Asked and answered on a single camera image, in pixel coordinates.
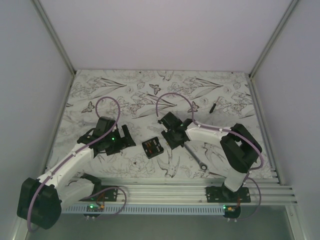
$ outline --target floral pattern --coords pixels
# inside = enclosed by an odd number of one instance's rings
[[[93,161],[78,170],[100,178],[215,178],[214,172],[226,176],[231,167],[220,143],[191,141],[189,146],[208,166],[202,171],[192,156],[182,147],[171,151],[161,135],[164,127],[156,117],[156,102],[164,93],[179,93],[187,97],[196,112],[195,118],[214,126],[243,124],[261,144],[265,165],[252,171],[253,178],[271,178],[271,170],[256,118],[245,75],[240,72],[211,71],[151,71],[151,70],[79,70],[70,91],[53,155],[47,167],[64,158],[77,139],[96,126],[98,117],[116,118],[117,105],[100,97],[115,98],[121,110],[118,126],[127,125],[135,147],[107,156],[98,154]],[[216,107],[209,113],[213,104]],[[166,95],[158,102],[159,117],[173,112],[184,120],[191,117],[188,103],[176,95]],[[164,153],[148,159],[141,143],[158,137]]]

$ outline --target white wall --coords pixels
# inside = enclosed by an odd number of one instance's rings
[[[320,239],[320,1],[302,0],[255,79],[285,180]]]
[[[0,238],[22,182],[36,177],[71,74],[29,0],[0,1]]]
[[[77,69],[250,73],[291,0],[41,0]]]

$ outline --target metal frame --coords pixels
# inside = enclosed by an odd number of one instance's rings
[[[53,42],[55,43],[58,51],[60,52],[65,64],[69,68],[70,72],[75,76],[75,69],[61,44],[50,20],[39,0],[31,0],[34,8],[38,12],[41,20],[43,21],[46,29],[48,30]],[[258,122],[261,127],[262,138],[266,147],[267,155],[271,164],[272,178],[269,179],[256,179],[262,193],[262,205],[266,206],[285,206],[288,214],[288,221],[292,228],[292,233],[295,239],[306,239],[308,240],[307,232],[303,225],[302,218],[300,217],[300,212],[298,209],[298,204],[294,196],[293,189],[291,186],[283,185],[284,181],[282,176],[282,171],[279,164],[275,159],[274,153],[272,151],[271,141],[269,139],[266,121],[263,116],[263,111],[260,108],[259,98],[255,86],[253,84],[253,79],[258,69],[260,68],[263,60],[273,47],[275,41],[277,40],[279,34],[285,27],[289,17],[291,16],[293,10],[297,6],[299,0],[292,0],[286,12],[284,13],[281,21],[270,37],[267,45],[262,51],[258,61],[252,69],[252,72],[247,77],[248,86],[252,95],[253,105],[256,110],[256,115]],[[68,100],[68,93],[70,88],[67,90],[64,102]],[[52,147],[48,151],[47,159],[50,158],[50,153],[52,151],[54,141],[58,132],[58,128],[63,116],[65,107],[63,106],[59,113],[59,121],[56,126],[54,126],[55,135],[52,139]],[[104,178],[102,180],[105,184],[118,185],[124,188],[127,192],[127,196],[130,199],[131,204],[137,205],[165,205],[165,206],[195,206],[195,207],[205,207],[208,205],[218,206],[223,203],[207,203],[207,198],[205,195],[205,187],[207,186],[220,186],[223,182],[222,178],[204,178],[204,179],[123,179],[123,178]],[[251,194],[251,203],[243,203],[244,206],[253,206],[257,204],[259,199],[258,191],[253,183],[248,182],[246,187],[249,188]],[[120,204],[124,200],[124,196],[120,193],[117,198],[116,204]],[[19,219],[16,222],[14,228],[15,240],[22,240],[28,238],[27,228],[25,220]]]
[[[121,209],[123,203],[108,202],[102,211],[92,212],[88,211],[89,203],[78,203],[68,207],[62,213],[64,214],[115,214]],[[225,214],[224,206],[222,205],[172,205],[165,204],[126,204],[123,210],[119,213],[122,215],[220,215]]]
[[[75,76],[77,71],[75,70],[74,66],[72,65],[70,58],[69,58],[64,46],[62,45],[53,25],[51,24],[44,7],[42,6],[42,4],[39,0],[30,0],[30,1],[33,4],[33,7],[36,10],[36,12],[38,13],[40,19],[42,20],[44,27],[46,28],[47,32],[49,33],[49,35],[50,35],[53,43],[55,44],[58,52],[60,53],[65,65],[67,66],[67,68],[69,69],[71,74],[73,76]]]
[[[256,73],[259,70],[259,68],[260,68],[261,64],[263,63],[264,59],[266,58],[266,56],[268,55],[268,53],[270,52],[270,50],[274,46],[276,40],[278,39],[278,37],[281,34],[281,32],[284,29],[284,27],[286,26],[291,14],[295,10],[295,8],[296,8],[296,6],[297,6],[299,1],[300,0],[292,0],[290,5],[286,9],[286,11],[285,11],[284,15],[282,16],[279,24],[277,25],[277,27],[273,31],[269,41],[265,45],[262,53],[260,54],[258,60],[256,61],[251,73],[249,74],[251,79],[256,75]]]

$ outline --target small black box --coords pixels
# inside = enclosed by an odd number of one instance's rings
[[[157,137],[151,138],[142,143],[142,147],[148,159],[151,159],[164,152],[164,148],[160,145]]]

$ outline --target butterfly illustration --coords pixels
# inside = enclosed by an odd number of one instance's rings
[[[158,92],[161,90],[158,84],[157,85],[149,84],[149,86],[153,88],[154,95],[157,95]]]
[[[195,101],[192,101],[192,108],[193,108],[194,112],[198,112],[198,108],[200,108],[200,107],[195,103]]]
[[[86,107],[85,109],[82,110],[81,113],[91,113],[92,112],[92,109],[95,109],[95,106],[92,104],[92,101],[90,101],[88,103],[88,107]]]
[[[163,81],[170,81],[175,71],[157,71],[160,77],[163,77]]]

